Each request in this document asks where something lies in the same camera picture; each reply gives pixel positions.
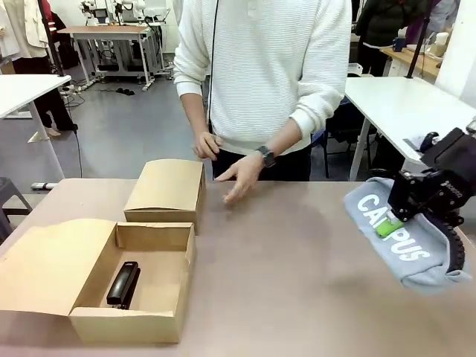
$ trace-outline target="stool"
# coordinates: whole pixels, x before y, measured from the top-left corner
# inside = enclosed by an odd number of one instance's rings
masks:
[[[17,196],[26,208],[3,208],[3,205],[14,196]],[[7,218],[7,216],[27,216],[32,211],[32,209],[31,206],[28,204],[27,200],[15,187],[13,182],[6,177],[0,177],[0,208],[0,244],[2,244],[13,232],[12,227],[10,225],[10,220]]]

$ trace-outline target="person's left hand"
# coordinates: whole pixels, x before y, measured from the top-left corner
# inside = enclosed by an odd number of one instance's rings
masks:
[[[246,192],[258,181],[263,166],[263,156],[256,151],[238,160],[230,166],[222,175],[218,176],[218,182],[224,182],[232,177],[237,178],[233,189],[225,196],[225,203],[236,202],[241,199]]]

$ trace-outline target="open cardboard box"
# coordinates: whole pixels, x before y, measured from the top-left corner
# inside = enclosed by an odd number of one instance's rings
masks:
[[[205,200],[202,162],[164,159],[146,163],[124,208],[127,222],[193,222]]]
[[[192,223],[78,219],[31,228],[1,257],[0,310],[69,316],[87,344],[179,342],[195,242]],[[106,304],[126,261],[141,274],[129,310]]]

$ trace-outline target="gray pouch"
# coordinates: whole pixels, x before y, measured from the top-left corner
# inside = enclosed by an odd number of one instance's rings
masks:
[[[429,294],[471,280],[466,261],[462,270],[448,272],[450,254],[454,253],[450,245],[453,248],[454,243],[435,226],[436,222],[430,222],[423,214],[416,215],[386,238],[376,233],[376,227],[390,210],[388,197],[392,186],[393,180],[371,178],[345,196],[344,203],[349,215],[395,277],[403,286]]]

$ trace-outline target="black coat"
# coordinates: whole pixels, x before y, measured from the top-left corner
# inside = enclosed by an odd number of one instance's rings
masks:
[[[368,0],[360,15],[356,34],[374,46],[391,46],[399,29],[425,13],[427,0]]]

